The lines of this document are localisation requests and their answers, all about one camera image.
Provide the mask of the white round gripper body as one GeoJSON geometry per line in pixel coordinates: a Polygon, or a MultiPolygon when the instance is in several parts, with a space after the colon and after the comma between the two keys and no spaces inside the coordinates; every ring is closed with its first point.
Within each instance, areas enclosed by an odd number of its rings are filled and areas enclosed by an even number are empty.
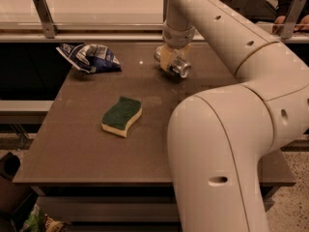
{"type": "Polygon", "coordinates": [[[195,28],[193,26],[185,30],[176,30],[163,23],[162,38],[172,48],[183,48],[191,43],[194,38],[195,28]]]}

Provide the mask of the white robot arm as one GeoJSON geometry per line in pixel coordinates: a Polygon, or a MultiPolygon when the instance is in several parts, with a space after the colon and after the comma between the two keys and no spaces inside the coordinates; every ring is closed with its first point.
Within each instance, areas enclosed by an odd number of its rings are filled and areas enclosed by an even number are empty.
{"type": "Polygon", "coordinates": [[[218,0],[168,0],[237,84],[183,100],[168,159],[183,232],[268,232],[258,161],[309,124],[309,68],[270,33],[218,0]]]}

